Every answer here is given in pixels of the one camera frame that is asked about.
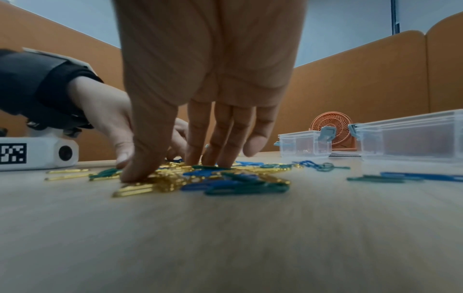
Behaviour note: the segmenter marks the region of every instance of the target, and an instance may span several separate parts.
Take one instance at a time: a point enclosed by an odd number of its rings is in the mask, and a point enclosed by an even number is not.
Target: wooden table
[[[260,196],[0,173],[0,292],[463,292],[463,183],[348,182],[368,166],[331,161],[352,170],[294,169]]]

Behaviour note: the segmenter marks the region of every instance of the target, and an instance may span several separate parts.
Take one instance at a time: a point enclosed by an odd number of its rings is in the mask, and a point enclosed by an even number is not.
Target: wall
[[[390,0],[309,0],[296,66],[391,34]]]
[[[13,5],[120,48],[111,0],[14,0]]]
[[[397,0],[400,30],[426,33],[442,19],[463,11],[463,0]]]

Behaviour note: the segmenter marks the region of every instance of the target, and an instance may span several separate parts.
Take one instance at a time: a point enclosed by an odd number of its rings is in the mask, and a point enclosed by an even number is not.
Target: orange fan
[[[356,151],[357,145],[355,138],[351,136],[347,125],[352,124],[352,120],[340,112],[326,112],[315,118],[310,125],[311,130],[320,131],[324,126],[336,127],[336,137],[332,145],[334,151]]]

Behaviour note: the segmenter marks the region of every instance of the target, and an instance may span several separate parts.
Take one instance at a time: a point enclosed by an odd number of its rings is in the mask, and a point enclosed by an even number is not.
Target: storage box
[[[463,110],[349,125],[364,160],[463,162]]]
[[[336,136],[336,127],[325,126],[321,131],[302,131],[280,134],[281,157],[294,160],[323,158],[331,154],[331,142]]]

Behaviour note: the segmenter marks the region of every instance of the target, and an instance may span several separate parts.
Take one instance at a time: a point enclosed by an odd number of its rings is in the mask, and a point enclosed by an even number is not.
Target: black and white pattern
[[[0,165],[26,163],[26,143],[0,143]]]

